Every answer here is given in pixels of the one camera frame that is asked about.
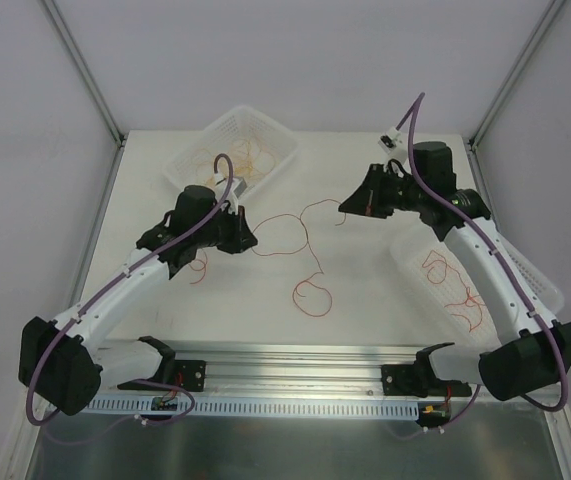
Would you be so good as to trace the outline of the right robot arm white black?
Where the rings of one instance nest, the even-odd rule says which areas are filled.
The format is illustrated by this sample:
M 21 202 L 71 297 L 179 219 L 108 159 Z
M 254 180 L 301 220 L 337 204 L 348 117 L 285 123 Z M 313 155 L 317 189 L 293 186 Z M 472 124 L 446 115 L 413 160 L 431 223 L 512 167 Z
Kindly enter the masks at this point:
M 571 322 L 561 323 L 522 278 L 509 257 L 490 209 L 473 189 L 460 189 L 453 154 L 441 141 L 405 146 L 386 134 L 384 164 L 369 166 L 363 182 L 339 212 L 385 219 L 395 211 L 415 212 L 462 264 L 486 306 L 499 340 L 493 350 L 442 343 L 417 352 L 396 384 L 408 395 L 426 397 L 448 383 L 485 387 L 497 400 L 520 397 L 554 384 L 556 404 L 568 400 Z

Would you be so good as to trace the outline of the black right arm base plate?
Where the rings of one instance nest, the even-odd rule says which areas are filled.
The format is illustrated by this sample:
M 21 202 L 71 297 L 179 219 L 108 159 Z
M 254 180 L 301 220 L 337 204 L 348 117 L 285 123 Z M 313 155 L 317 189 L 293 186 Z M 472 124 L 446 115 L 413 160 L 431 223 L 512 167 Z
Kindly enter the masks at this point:
M 467 383 L 440 380 L 433 373 L 427 373 L 414 364 L 384 364 L 380 367 L 380 373 L 385 396 L 466 398 L 472 395 L 472 389 Z

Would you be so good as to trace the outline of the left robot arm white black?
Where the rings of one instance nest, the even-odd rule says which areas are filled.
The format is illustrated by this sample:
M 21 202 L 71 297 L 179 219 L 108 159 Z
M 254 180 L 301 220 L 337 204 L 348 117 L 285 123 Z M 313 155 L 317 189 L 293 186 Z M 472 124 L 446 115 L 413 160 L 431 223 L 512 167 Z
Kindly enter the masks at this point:
M 175 207 L 136 241 L 110 281 L 90 299 L 51 320 L 34 317 L 22 330 L 18 379 L 27 387 L 26 416 L 36 425 L 33 400 L 40 396 L 68 416 L 86 408 L 101 388 L 164 389 L 181 375 L 175 353 L 164 342 L 143 336 L 121 347 L 106 348 L 106 337 L 130 308 L 215 248 L 240 254 L 258 241 L 236 195 L 238 179 L 210 189 L 187 186 Z

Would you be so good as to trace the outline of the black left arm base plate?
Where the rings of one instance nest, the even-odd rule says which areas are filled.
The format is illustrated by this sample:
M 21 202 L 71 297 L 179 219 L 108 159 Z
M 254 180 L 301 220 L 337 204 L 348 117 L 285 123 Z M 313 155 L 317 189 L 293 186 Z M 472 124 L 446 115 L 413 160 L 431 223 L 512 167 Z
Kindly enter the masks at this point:
M 119 383 L 119 390 L 158 390 L 154 384 L 163 386 L 178 386 L 189 392 L 202 392 L 206 379 L 206 366 L 204 360 L 185 360 L 175 357 L 162 358 L 157 365 L 150 367 L 132 377 L 126 382 Z

